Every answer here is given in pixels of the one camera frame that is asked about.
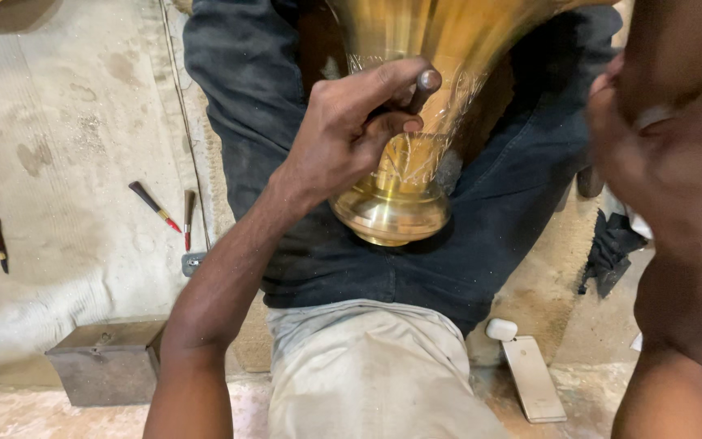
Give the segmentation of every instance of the brass vase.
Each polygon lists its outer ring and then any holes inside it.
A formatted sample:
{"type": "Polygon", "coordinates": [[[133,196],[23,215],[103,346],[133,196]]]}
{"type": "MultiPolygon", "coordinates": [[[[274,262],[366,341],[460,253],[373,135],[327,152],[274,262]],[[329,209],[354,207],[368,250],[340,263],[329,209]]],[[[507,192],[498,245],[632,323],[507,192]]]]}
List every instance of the brass vase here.
{"type": "Polygon", "coordinates": [[[451,206],[435,172],[470,101],[501,55],[536,25],[597,0],[327,0],[340,25],[349,72],[422,55],[443,76],[424,105],[420,133],[398,135],[377,171],[329,200],[337,217],[374,244],[435,235],[451,206]]]}

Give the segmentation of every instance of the stained floor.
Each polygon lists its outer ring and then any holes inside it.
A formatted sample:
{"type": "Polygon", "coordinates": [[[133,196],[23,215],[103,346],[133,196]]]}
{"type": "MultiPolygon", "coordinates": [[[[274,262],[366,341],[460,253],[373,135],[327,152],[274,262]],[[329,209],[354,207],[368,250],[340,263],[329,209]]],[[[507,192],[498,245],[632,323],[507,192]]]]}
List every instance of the stained floor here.
{"type": "MultiPolygon", "coordinates": [[[[532,425],[516,400],[505,367],[473,371],[473,388],[512,438],[594,439],[609,437],[634,363],[554,365],[554,378],[568,422],[532,425]]],[[[229,393],[238,439],[267,437],[268,374],[230,377],[229,393]]],[[[0,437],[29,439],[141,437],[147,405],[78,409],[61,389],[0,385],[0,437]]]]}

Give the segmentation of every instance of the dark jeans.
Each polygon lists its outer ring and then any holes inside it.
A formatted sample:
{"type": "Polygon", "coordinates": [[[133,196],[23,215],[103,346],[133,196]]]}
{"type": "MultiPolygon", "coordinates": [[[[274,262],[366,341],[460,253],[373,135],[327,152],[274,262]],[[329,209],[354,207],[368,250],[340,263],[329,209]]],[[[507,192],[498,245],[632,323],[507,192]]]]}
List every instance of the dark jeans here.
{"type": "MultiPolygon", "coordinates": [[[[194,0],[186,67],[208,95],[222,139],[229,204],[239,219],[291,148],[306,104],[298,34],[275,0],[194,0]]],[[[434,237],[400,248],[368,244],[324,202],[278,244],[262,278],[273,308],[355,298],[434,309],[468,334],[530,251],[586,162],[583,108],[611,60],[621,20],[610,6],[563,13],[511,53],[513,101],[450,196],[453,216],[434,237]]]]}

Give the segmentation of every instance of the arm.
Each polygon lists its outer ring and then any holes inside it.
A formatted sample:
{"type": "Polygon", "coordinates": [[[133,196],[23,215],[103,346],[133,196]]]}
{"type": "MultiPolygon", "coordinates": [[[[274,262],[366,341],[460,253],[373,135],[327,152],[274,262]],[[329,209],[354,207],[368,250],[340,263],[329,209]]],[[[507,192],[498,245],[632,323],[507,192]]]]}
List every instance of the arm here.
{"type": "Polygon", "coordinates": [[[595,164],[648,221],[657,254],[639,283],[643,351],[613,437],[702,437],[702,95],[636,132],[620,116],[614,79],[598,78],[590,96],[595,164]]]}
{"type": "Polygon", "coordinates": [[[368,116],[402,95],[428,67],[423,59],[404,59],[314,86],[288,158],[175,302],[161,344],[146,438],[232,437],[224,355],[278,241],[329,195],[374,170],[389,139],[421,129],[418,115],[368,116]]]}

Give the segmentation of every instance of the metal box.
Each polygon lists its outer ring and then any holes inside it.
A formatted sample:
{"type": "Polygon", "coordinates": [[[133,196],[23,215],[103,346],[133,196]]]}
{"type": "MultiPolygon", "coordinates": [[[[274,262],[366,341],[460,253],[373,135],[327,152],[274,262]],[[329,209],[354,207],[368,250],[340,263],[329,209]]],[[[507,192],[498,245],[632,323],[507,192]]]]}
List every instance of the metal box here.
{"type": "Polygon", "coordinates": [[[166,322],[78,326],[45,352],[72,405],[148,404],[166,322]]]}

